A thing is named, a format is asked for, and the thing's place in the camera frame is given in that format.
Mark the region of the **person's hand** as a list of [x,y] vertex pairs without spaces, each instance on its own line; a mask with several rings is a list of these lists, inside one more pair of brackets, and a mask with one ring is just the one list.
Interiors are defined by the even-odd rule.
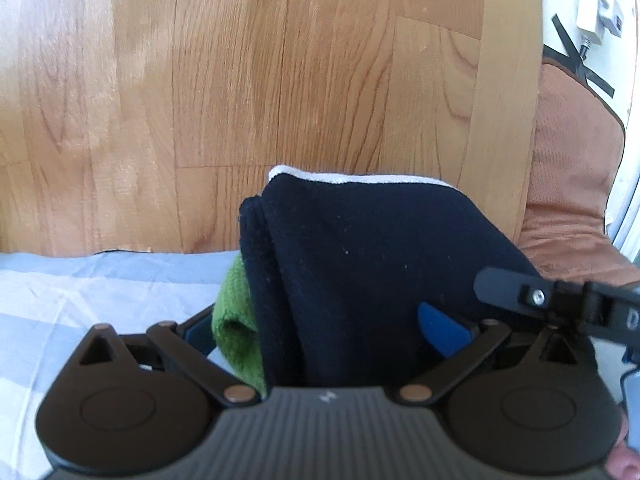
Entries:
[[623,408],[620,408],[622,426],[614,448],[606,460],[605,470],[612,479],[616,480],[640,480],[640,456],[627,443],[628,417]]

